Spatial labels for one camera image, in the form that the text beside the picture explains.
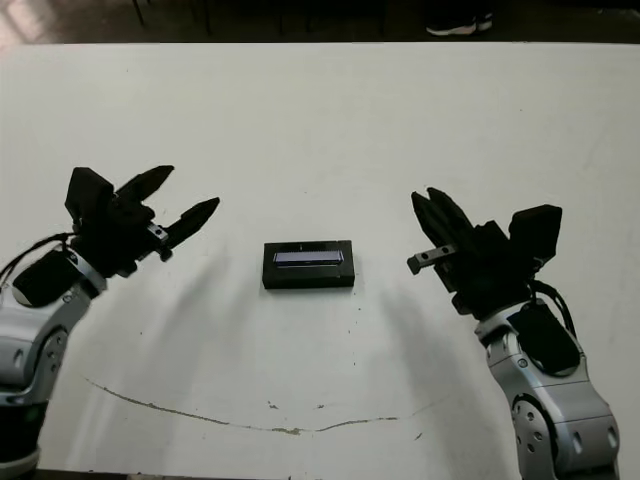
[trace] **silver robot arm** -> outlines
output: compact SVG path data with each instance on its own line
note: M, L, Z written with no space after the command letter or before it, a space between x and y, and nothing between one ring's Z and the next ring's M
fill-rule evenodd
M589 380L587 356L573 337L578 363L561 372L528 355L510 321L528 305L505 309L475 331L511 407L522 478L618 479L618 426ZM545 304L537 300L537 306Z
M555 256L562 210L513 216L507 238L495 222L473 227L446 194L414 193L418 221L437 248L407 264L433 266L461 315L478 320L491 374L504 391L524 480L617 480L620 434L587 372L569 309L535 275ZM553 300L564 326L538 296Z
M71 258L87 266L96 290L106 281L77 253ZM73 327L89 309L92 296L81 282L43 307L33 307L15 287L2 291L0 307L0 479L16 478L33 470L39 458L38 435L62 366Z
M220 200L201 202L164 228L141 202L155 192L173 167L136 176L118 191L88 168L73 172L65 205L74 234L35 244L0 273L0 480L32 471L38 436L75 325L107 279L127 277L137 261L172 249L196 233ZM60 245L8 280L26 253L50 241Z

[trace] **table surface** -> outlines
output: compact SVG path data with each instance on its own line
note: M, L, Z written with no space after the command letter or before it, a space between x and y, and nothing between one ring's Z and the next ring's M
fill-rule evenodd
M432 272L409 195L481 223L564 208L540 276L565 296L640 475L640 48L61 46L0 62L1 260L68 229L74 166L176 171L162 264L116 278L72 336L43 468L292 479L519 478L509 409ZM267 292L265 242L350 239L353 290Z

